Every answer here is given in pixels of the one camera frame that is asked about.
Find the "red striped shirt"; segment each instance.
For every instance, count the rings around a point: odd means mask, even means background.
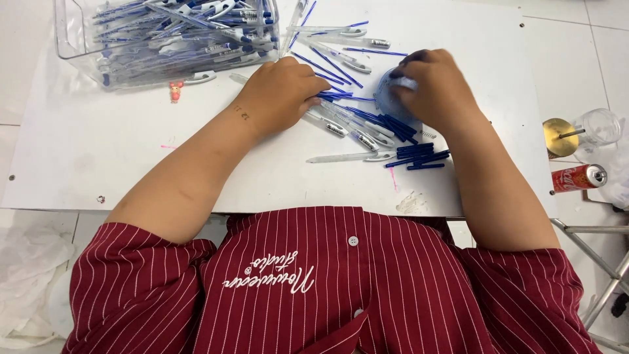
[[[294,208],[230,218],[217,250],[105,224],[64,353],[599,353],[563,251],[459,249],[425,225]]]

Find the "small figurine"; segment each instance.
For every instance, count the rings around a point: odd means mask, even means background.
[[[181,96],[181,88],[184,87],[184,83],[170,83],[170,102],[177,103]]]

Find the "white table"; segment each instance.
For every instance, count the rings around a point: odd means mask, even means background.
[[[397,2],[399,7],[408,7],[406,1]],[[391,50],[449,49],[548,216],[557,217],[549,194],[550,168],[518,10],[422,1],[415,3],[412,11],[401,13],[395,3],[372,7],[365,0],[319,0],[308,24],[332,26],[370,20],[368,37],[392,41]],[[291,12],[292,6],[282,6],[282,27]],[[320,62],[302,47],[295,48]],[[363,59],[374,72],[357,74],[365,88],[356,92],[367,97],[401,57],[365,55]],[[254,70],[248,67],[235,72],[249,75]],[[111,210],[171,151],[161,146],[180,145],[235,97],[240,85],[227,78],[229,73],[221,72],[207,84],[184,87],[180,103],[171,105],[166,88],[104,93],[58,59],[52,46],[44,48],[11,166],[15,178],[7,184],[1,206]],[[375,111],[368,103],[357,106]],[[437,149],[446,147],[440,136],[424,141],[435,141]],[[362,161],[304,162],[313,156],[351,152],[364,150],[350,139],[340,140],[299,122],[245,157],[227,181],[214,211],[359,205],[388,215],[462,216],[451,161],[444,169],[406,171],[398,167],[393,174],[381,164]],[[104,203],[97,201],[100,196],[105,197]],[[398,207],[405,198],[415,204]]]

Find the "red soda can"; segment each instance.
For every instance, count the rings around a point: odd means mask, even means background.
[[[585,164],[552,173],[555,193],[599,188],[607,183],[607,172],[597,164]]]

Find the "pink ink mark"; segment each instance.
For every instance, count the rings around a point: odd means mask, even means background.
[[[393,174],[393,167],[389,167],[389,171],[391,172],[391,179],[393,180],[393,188],[395,188],[395,192],[398,192],[398,184],[395,183],[395,174]]]

